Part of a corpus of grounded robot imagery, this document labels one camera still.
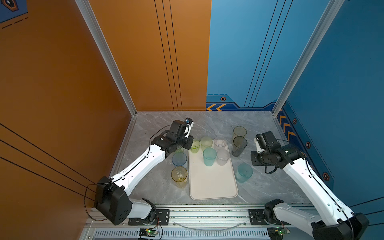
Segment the yellow cup left front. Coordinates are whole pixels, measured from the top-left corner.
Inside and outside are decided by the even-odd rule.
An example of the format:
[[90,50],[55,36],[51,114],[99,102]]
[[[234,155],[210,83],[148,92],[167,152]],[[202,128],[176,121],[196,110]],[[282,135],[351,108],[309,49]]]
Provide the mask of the yellow cup left front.
[[171,178],[179,188],[185,188],[188,180],[188,171],[184,167],[175,167],[171,172]]

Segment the clear dotted textured cup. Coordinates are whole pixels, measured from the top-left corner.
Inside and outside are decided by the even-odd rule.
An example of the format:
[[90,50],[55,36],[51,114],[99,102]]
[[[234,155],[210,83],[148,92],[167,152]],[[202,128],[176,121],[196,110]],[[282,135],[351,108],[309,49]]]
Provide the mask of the clear dotted textured cup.
[[222,149],[217,151],[217,163],[219,166],[224,166],[228,162],[229,158],[230,153],[227,150]]

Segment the left green circuit board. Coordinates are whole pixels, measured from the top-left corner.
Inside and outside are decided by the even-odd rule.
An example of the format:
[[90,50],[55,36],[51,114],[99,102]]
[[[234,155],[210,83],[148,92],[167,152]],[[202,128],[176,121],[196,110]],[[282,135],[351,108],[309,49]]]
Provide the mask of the left green circuit board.
[[154,240],[159,235],[157,229],[144,229],[139,230],[138,238],[139,240]]

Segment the aluminium corner post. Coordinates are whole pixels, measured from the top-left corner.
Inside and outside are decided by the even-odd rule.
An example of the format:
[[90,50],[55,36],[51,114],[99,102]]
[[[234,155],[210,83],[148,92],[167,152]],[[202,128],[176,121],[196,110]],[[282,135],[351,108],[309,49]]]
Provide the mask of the aluminium corner post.
[[111,49],[107,43],[107,40],[103,34],[100,24],[96,18],[96,15],[92,9],[90,1],[86,0],[75,0],[83,19],[85,20],[88,29],[107,65],[113,80],[130,112],[133,117],[137,116],[137,109],[133,103],[132,97],[127,89],[126,83],[122,77],[122,74],[118,68],[118,65],[114,59]]
[[329,27],[331,26],[344,2],[345,0],[332,0],[327,4],[327,7],[325,8],[298,62],[296,63],[281,94],[279,95],[278,100],[276,101],[276,104],[272,110],[272,115],[274,117],[277,117],[278,113],[283,108],[284,103],[287,101],[289,95],[300,79],[302,73],[310,62],[313,54],[317,50],[319,44],[327,33]]

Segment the left aluminium corner post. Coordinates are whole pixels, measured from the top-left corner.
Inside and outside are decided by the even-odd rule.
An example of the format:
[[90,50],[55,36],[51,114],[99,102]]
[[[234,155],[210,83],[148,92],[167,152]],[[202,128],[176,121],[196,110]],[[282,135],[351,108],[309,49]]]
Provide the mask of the left aluminium corner post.
[[92,9],[90,1],[86,0],[75,0],[83,19],[85,20],[88,29],[107,65],[113,80],[130,112],[133,117],[137,116],[137,109],[133,103],[132,97],[127,89],[126,83],[122,77],[122,74],[118,68],[118,65],[114,59],[111,49],[107,43],[107,40],[103,34],[100,24],[96,18],[96,15]]

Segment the green dotted textured cup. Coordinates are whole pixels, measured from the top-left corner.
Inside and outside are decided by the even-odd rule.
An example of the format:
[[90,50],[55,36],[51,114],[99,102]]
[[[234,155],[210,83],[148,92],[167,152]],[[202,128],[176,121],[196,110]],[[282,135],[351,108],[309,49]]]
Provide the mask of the green dotted textured cup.
[[211,137],[206,136],[201,138],[200,143],[201,143],[201,149],[202,151],[204,151],[205,149],[212,147],[213,140]]

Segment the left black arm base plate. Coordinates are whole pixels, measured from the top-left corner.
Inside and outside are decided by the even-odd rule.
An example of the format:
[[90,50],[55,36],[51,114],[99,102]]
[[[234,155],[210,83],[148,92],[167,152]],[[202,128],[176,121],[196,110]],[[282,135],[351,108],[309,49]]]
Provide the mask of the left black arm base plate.
[[170,210],[169,209],[156,209],[145,219],[131,218],[128,221],[129,226],[167,226],[169,224]]

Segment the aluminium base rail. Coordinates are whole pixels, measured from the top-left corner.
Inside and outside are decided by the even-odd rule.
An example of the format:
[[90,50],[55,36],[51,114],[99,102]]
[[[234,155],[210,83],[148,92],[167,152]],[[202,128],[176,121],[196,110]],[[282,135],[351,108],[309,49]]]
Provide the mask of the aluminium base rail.
[[267,228],[291,231],[284,240],[310,240],[312,237],[293,225],[251,225],[249,209],[265,209],[260,204],[159,205],[169,209],[167,226],[129,226],[129,219],[113,225],[96,209],[81,232],[81,240],[139,240],[141,228],[157,229],[155,240],[270,240]]

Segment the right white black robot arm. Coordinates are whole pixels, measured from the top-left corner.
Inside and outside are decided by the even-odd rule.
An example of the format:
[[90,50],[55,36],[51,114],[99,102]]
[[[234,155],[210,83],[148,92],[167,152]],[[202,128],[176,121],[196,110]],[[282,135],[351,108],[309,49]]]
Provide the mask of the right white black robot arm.
[[304,155],[294,145],[269,147],[251,152],[254,166],[275,166],[288,174],[311,201],[318,214],[313,215],[290,206],[280,199],[265,204],[267,224],[288,223],[315,240],[359,240],[369,220],[354,213],[320,179]]

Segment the tall green clear cup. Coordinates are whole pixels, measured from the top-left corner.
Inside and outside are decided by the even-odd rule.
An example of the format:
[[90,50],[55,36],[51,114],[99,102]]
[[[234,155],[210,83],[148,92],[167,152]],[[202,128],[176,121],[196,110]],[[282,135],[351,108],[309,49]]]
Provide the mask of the tall green clear cup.
[[183,152],[184,152],[184,148],[183,147],[180,147],[180,148],[176,149],[176,153],[183,153]]

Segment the tall blue clear cup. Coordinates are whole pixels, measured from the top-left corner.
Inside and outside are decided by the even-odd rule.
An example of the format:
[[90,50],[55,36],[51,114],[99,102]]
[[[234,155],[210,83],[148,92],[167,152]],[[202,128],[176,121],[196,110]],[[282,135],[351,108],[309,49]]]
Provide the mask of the tall blue clear cup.
[[187,168],[188,158],[184,153],[175,153],[172,157],[172,163],[175,167]]

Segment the teal cup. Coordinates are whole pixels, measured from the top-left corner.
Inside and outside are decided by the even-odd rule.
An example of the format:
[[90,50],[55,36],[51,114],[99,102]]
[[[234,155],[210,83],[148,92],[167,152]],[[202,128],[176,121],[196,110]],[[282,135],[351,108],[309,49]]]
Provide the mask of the teal cup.
[[217,151],[213,148],[206,148],[203,151],[203,158],[204,164],[207,167],[211,167],[217,158]]
[[253,175],[253,168],[248,164],[240,164],[236,172],[236,180],[239,183],[244,183]]

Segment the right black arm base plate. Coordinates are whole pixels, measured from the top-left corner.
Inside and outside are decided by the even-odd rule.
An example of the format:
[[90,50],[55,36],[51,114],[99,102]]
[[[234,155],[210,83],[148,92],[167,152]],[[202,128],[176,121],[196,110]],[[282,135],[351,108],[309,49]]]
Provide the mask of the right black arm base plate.
[[288,225],[288,223],[279,220],[268,221],[264,209],[249,209],[248,213],[251,225]]

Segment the right green circuit board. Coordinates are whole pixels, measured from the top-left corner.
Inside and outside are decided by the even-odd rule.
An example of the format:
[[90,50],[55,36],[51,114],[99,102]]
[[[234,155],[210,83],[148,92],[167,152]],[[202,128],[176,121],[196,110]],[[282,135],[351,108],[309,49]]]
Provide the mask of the right green circuit board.
[[291,231],[286,228],[267,228],[267,230],[271,240],[283,240],[285,235],[291,233]]

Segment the white rectangular plastic tray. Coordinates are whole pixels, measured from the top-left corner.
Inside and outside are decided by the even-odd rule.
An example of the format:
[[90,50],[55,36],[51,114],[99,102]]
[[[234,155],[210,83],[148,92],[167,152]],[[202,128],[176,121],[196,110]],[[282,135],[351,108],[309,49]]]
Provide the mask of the white rectangular plastic tray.
[[204,163],[203,151],[188,153],[190,196],[193,200],[228,199],[238,195],[231,158],[224,165]]

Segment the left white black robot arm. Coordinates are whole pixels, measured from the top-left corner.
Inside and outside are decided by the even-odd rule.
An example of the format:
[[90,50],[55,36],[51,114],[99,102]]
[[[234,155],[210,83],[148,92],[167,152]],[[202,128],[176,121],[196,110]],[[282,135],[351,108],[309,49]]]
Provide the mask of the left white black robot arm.
[[170,153],[182,147],[189,150],[194,138],[182,137],[175,142],[157,136],[148,149],[131,165],[110,179],[102,177],[97,183],[94,207],[112,224],[119,225],[125,219],[142,219],[151,223],[157,207],[147,199],[129,198],[135,186]]

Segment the dark smoke grey cup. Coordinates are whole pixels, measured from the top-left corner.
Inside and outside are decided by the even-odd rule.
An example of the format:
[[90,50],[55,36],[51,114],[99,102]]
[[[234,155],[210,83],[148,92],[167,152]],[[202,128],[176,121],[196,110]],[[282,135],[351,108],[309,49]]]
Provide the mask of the dark smoke grey cup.
[[235,137],[233,139],[232,155],[234,157],[239,157],[247,145],[248,141],[244,137]]

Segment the amber yellow cup right back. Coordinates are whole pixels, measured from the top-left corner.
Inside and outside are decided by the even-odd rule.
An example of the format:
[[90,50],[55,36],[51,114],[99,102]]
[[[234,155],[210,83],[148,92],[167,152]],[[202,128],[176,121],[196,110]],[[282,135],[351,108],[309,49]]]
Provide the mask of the amber yellow cup right back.
[[236,137],[245,137],[247,135],[247,130],[242,126],[236,126],[233,129],[233,139]]

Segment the small green clear glass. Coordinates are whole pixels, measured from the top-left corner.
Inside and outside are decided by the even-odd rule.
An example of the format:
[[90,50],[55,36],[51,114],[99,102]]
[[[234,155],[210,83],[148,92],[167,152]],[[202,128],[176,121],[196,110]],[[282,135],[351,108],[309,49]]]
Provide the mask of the small green clear glass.
[[191,146],[191,153],[196,154],[199,152],[201,146],[201,142],[199,140],[193,140],[192,146]]

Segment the right aluminium corner post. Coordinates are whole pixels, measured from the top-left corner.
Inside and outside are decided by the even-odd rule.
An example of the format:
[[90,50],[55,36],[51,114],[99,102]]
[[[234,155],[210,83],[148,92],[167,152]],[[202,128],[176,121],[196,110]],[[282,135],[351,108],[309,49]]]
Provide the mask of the right aluminium corner post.
[[331,26],[344,2],[345,0],[332,0],[327,4],[327,7],[325,8],[298,62],[296,63],[281,94],[279,95],[278,100],[276,101],[276,104],[272,110],[272,115],[274,117],[277,117],[278,113],[283,108],[284,103],[287,101],[289,95],[300,79],[302,73],[310,62],[313,54],[317,50],[319,44],[327,33],[329,27]]

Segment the green circuit board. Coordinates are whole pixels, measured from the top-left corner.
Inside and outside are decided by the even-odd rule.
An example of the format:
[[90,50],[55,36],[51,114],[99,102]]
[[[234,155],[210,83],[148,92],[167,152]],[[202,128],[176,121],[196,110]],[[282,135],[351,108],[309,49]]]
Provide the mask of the green circuit board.
[[138,238],[139,240],[154,240],[159,235],[157,229],[144,229],[139,230]]
[[291,233],[291,231],[286,228],[267,228],[267,230],[271,240],[283,240],[285,235]]

